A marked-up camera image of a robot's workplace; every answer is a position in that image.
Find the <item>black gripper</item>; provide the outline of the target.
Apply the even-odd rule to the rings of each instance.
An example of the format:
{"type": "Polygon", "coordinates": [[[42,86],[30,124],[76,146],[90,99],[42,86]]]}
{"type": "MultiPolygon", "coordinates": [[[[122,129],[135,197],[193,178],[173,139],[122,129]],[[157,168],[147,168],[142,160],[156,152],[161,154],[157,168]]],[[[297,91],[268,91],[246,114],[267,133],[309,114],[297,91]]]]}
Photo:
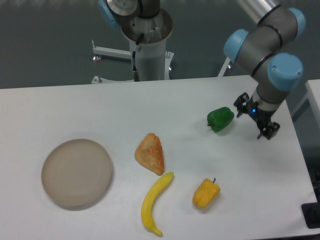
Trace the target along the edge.
{"type": "Polygon", "coordinates": [[[259,129],[257,139],[264,136],[267,140],[270,140],[280,129],[280,125],[277,122],[272,122],[272,116],[280,107],[279,103],[266,102],[259,96],[252,96],[250,98],[244,92],[235,100],[233,105],[237,110],[237,118],[243,114],[247,114],[256,122],[259,129]]]}

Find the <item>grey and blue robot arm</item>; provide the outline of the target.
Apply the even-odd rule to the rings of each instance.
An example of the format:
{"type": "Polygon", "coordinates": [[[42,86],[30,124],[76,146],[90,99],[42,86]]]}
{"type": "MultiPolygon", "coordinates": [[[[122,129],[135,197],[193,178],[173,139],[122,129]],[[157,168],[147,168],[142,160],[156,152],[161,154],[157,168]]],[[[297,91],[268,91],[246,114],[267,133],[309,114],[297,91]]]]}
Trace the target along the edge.
{"type": "MultiPolygon", "coordinates": [[[[247,114],[255,121],[260,136],[271,139],[280,129],[272,116],[304,72],[298,57],[280,49],[303,33],[306,19],[300,10],[286,9],[276,0],[241,0],[239,5],[257,28],[253,32],[236,30],[225,42],[223,52],[258,85],[252,96],[243,93],[234,106],[239,116],[247,114]]],[[[129,41],[134,81],[167,80],[166,41],[172,33],[173,20],[160,2],[100,0],[98,6],[104,20],[120,28],[129,41]]]]}

